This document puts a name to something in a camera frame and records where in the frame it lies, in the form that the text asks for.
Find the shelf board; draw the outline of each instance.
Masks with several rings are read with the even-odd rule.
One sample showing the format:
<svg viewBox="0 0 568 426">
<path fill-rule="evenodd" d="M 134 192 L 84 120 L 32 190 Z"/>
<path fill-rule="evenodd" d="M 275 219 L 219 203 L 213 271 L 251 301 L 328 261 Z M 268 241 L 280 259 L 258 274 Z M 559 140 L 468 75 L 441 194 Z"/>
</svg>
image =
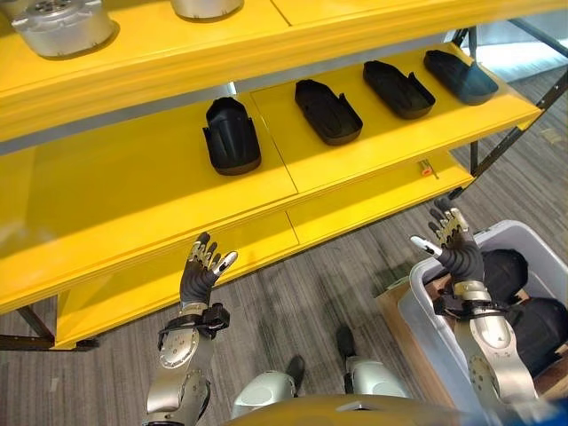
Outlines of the shelf board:
<svg viewBox="0 0 568 426">
<path fill-rule="evenodd" d="M 168 1 L 108 0 L 118 36 L 100 51 L 66 60 L 36 56 L 0 17 L 0 141 L 454 28 L 561 9 L 565 0 L 275 4 L 246 0 L 227 19 L 204 23 L 180 19 Z"/>
<path fill-rule="evenodd" d="M 336 185 L 405 162 L 417 162 L 437 150 L 447 150 L 537 117 L 540 109 L 492 75 L 499 90 L 480 106 L 462 104 L 422 63 L 427 50 L 440 49 L 471 62 L 452 43 L 434 45 L 381 59 L 404 74 L 415 72 L 434 95 L 430 113 L 417 120 L 398 118 L 363 80 L 363 66 L 337 69 L 312 78 L 345 93 L 363 120 L 357 139 L 327 146 L 305 120 L 294 101 L 296 82 L 253 91 L 252 96 L 300 193 Z"/>
<path fill-rule="evenodd" d="M 448 153 L 429 157 L 436 176 L 407 164 L 287 210 L 300 244 L 313 244 L 467 185 L 473 177 Z"/>
<path fill-rule="evenodd" d="M 219 284 L 265 264 L 271 256 L 297 245 L 284 212 L 261 217 L 212 235 L 220 253 L 237 249 L 239 257 Z M 179 301 L 179 281 L 191 243 L 149 262 L 99 277 L 62 293 L 58 299 L 56 349 L 73 347 L 90 335 Z"/>
<path fill-rule="evenodd" d="M 423 177 L 418 164 L 407 165 L 302 203 L 289 209 L 288 215 L 282 211 L 272 213 L 242 227 L 213 234 L 221 249 L 239 251 L 238 263 L 220 283 L 466 185 L 472 179 L 448 153 L 432 156 L 430 162 L 439 179 Z M 175 303 L 188 250 L 189 244 L 61 294 L 55 349 L 72 348 L 78 340 Z"/>
<path fill-rule="evenodd" d="M 209 102 L 0 156 L 0 312 L 295 194 L 251 97 L 239 100 L 263 156 L 246 175 L 210 165 Z"/>
</svg>

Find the metal part on shelf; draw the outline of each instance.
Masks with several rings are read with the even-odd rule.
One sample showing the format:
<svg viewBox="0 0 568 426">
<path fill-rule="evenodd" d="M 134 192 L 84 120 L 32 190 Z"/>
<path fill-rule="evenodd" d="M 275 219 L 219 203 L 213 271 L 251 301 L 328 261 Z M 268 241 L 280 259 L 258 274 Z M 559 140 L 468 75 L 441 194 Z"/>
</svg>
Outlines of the metal part on shelf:
<svg viewBox="0 0 568 426">
<path fill-rule="evenodd" d="M 40 0 L 12 26 L 35 53 L 48 58 L 95 48 L 115 30 L 100 0 Z"/>
<path fill-rule="evenodd" d="M 0 15 L 3 14 L 8 20 L 13 20 L 24 12 L 31 0 L 0 0 Z"/>
<path fill-rule="evenodd" d="M 194 20 L 221 18 L 241 8 L 244 0 L 170 0 L 179 16 Z"/>
</svg>

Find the black rubber part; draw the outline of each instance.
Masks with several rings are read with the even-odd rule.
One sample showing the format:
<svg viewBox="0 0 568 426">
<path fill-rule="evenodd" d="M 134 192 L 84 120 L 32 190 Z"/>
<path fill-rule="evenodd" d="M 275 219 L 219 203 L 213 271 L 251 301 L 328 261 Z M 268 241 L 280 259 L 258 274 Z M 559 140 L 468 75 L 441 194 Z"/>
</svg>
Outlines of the black rubber part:
<svg viewBox="0 0 568 426">
<path fill-rule="evenodd" d="M 424 65 L 464 104 L 481 105 L 499 89 L 475 62 L 469 66 L 445 51 L 427 51 Z"/>
<path fill-rule="evenodd" d="M 209 304 L 209 297 L 217 276 L 204 270 L 199 262 L 187 261 L 181 277 L 179 296 L 183 303 Z"/>
<path fill-rule="evenodd" d="M 255 125 L 247 110 L 233 98 L 216 99 L 206 114 L 203 129 L 209 159 L 221 175 L 247 173 L 261 162 Z"/>
<path fill-rule="evenodd" d="M 401 118 L 420 118 L 436 103 L 436 98 L 418 81 L 414 73 L 406 77 L 393 65 L 378 60 L 365 62 L 363 78 Z"/>
<path fill-rule="evenodd" d="M 286 374 L 294 379 L 294 386 L 296 386 L 296 395 L 302 387 L 305 374 L 305 361 L 302 355 L 294 355 L 288 362 L 286 367 Z"/>
<path fill-rule="evenodd" d="M 555 351 L 568 340 L 568 311 L 563 304 L 534 297 L 511 306 L 505 318 L 515 331 L 518 355 L 532 377 L 558 360 Z"/>
<path fill-rule="evenodd" d="M 340 325 L 335 331 L 335 341 L 337 343 L 337 349 L 343 358 L 343 363 L 349 357 L 357 355 L 357 352 L 355 352 L 355 339 L 353 339 L 353 333 L 346 324 Z"/>
<path fill-rule="evenodd" d="M 528 263 L 515 250 L 493 250 L 482 254 L 485 267 L 485 286 L 496 302 L 514 304 L 515 295 L 528 280 Z"/>
<path fill-rule="evenodd" d="M 345 393 L 353 393 L 353 378 L 351 373 L 346 373 L 343 376 L 343 386 L 345 387 Z"/>
<path fill-rule="evenodd" d="M 363 128 L 345 95 L 337 97 L 325 84 L 313 80 L 297 82 L 295 100 L 308 123 L 328 145 L 351 142 Z"/>
<path fill-rule="evenodd" d="M 452 274 L 454 282 L 484 282 L 483 257 L 474 241 L 464 242 L 457 252 L 443 249 L 438 261 Z"/>
</svg>

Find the shelf leg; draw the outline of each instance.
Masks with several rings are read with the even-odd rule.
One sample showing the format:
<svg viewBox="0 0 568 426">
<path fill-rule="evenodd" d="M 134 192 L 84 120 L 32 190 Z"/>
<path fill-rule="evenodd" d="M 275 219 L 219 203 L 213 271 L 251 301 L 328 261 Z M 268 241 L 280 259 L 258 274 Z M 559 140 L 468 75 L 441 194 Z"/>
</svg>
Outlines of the shelf leg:
<svg viewBox="0 0 568 426">
<path fill-rule="evenodd" d="M 469 173 L 475 176 L 477 171 L 477 158 L 479 153 L 479 143 L 477 141 L 469 144 Z"/>
<path fill-rule="evenodd" d="M 540 108 L 542 110 L 542 114 L 544 114 L 545 112 L 547 112 L 547 110 L 552 107 L 552 105 L 556 102 L 556 100 L 558 98 L 560 98 L 565 92 L 566 90 L 568 90 L 568 72 L 564 72 L 564 74 L 560 77 L 560 79 L 556 82 L 556 84 L 554 84 L 546 93 L 545 95 L 540 98 L 540 100 L 536 103 L 536 106 L 538 108 Z M 533 124 L 535 124 L 538 119 L 540 117 L 542 117 L 542 114 L 540 114 L 539 117 L 537 117 L 537 119 L 535 119 L 534 121 L 532 121 L 528 126 L 526 126 L 523 129 L 519 129 L 518 127 L 516 127 L 515 129 L 513 129 L 512 131 L 509 132 L 509 134 L 507 134 L 507 136 L 505 136 L 505 138 L 502 139 L 502 141 L 499 143 L 499 145 L 497 145 L 491 153 L 489 153 L 484 160 L 481 162 L 481 164 L 479 164 L 477 166 L 477 146 L 474 148 L 473 144 L 476 144 L 477 142 L 474 142 L 471 146 L 471 151 L 470 151 L 470 158 L 471 158 L 471 175 L 475 178 L 475 180 L 473 182 L 471 182 L 471 185 L 473 185 L 473 183 L 481 176 L 484 174 L 484 172 L 489 169 L 489 167 L 496 162 L 499 157 L 501 157 L 503 154 L 505 154 L 505 152 L 521 137 L 525 134 L 525 132 L 527 130 L 529 130 L 531 128 L 531 126 Z M 476 167 L 475 169 L 473 168 L 474 165 L 474 158 L 473 158 L 473 153 L 474 150 L 476 151 Z M 448 197 L 453 200 L 457 197 L 459 197 L 460 195 L 462 195 L 463 191 L 465 189 L 464 188 L 457 188 L 455 190 L 453 190 L 452 192 L 450 192 L 448 194 Z"/>
<path fill-rule="evenodd" d="M 456 29 L 452 43 L 458 47 L 462 47 L 463 39 L 468 34 L 467 28 Z"/>
<path fill-rule="evenodd" d="M 525 33 L 530 34 L 540 42 L 543 42 L 544 44 L 551 47 L 561 55 L 568 58 L 568 47 L 560 44 L 557 40 L 555 40 L 553 37 L 551 37 L 544 31 L 539 30 L 538 28 L 529 24 L 525 20 L 509 20 L 509 22 L 515 25 L 516 27 L 521 28 L 523 31 L 525 31 Z"/>
<path fill-rule="evenodd" d="M 38 337 L 26 335 L 0 335 L 0 351 L 50 351 L 55 336 L 42 319 L 29 306 L 18 308 L 18 313 L 34 330 Z M 76 347 L 67 351 L 85 352 L 99 347 L 96 339 L 77 342 Z"/>
<path fill-rule="evenodd" d="M 468 28 L 469 55 L 477 60 L 477 27 Z"/>
<path fill-rule="evenodd" d="M 42 319 L 29 306 L 18 308 L 20 316 L 29 324 L 35 333 L 40 337 L 45 337 L 54 340 L 53 333 L 43 323 Z"/>
</svg>

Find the white plastic bin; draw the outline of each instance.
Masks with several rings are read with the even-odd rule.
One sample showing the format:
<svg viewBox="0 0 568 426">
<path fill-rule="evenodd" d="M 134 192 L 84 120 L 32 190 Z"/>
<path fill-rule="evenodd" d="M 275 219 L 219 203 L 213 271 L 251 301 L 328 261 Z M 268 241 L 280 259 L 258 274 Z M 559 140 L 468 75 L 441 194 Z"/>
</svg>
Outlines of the white plastic bin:
<svg viewBox="0 0 568 426">
<path fill-rule="evenodd" d="M 525 291 L 533 297 L 554 297 L 567 303 L 568 266 L 527 225 L 504 220 L 477 233 L 476 242 L 483 251 L 514 249 L 529 267 Z M 434 313 L 424 284 L 442 271 L 435 259 L 416 264 L 410 272 L 410 287 L 398 302 L 400 315 L 414 334 L 424 354 L 445 385 L 454 404 L 462 411 L 480 413 L 476 393 L 469 383 L 466 359 L 444 317 Z"/>
</svg>

